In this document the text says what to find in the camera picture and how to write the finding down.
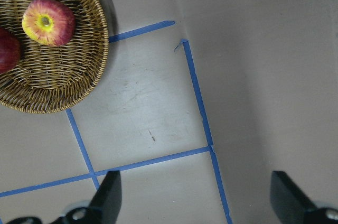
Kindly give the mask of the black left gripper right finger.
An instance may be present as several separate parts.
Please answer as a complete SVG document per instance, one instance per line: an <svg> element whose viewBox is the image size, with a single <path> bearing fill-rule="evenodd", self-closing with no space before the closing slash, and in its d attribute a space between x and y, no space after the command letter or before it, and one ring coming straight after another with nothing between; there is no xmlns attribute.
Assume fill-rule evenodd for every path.
<svg viewBox="0 0 338 224"><path fill-rule="evenodd" d="M318 207L284 171L272 171L270 204L280 223L337 223L337 209Z"/></svg>

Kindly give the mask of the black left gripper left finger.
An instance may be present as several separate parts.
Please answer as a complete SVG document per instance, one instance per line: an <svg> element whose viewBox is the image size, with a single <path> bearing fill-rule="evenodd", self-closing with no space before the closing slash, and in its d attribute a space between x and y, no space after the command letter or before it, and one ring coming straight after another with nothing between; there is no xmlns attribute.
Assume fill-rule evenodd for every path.
<svg viewBox="0 0 338 224"><path fill-rule="evenodd" d="M109 171L86 207L69 211L62 223L116 223L121 208L122 188L119 171Z"/></svg>

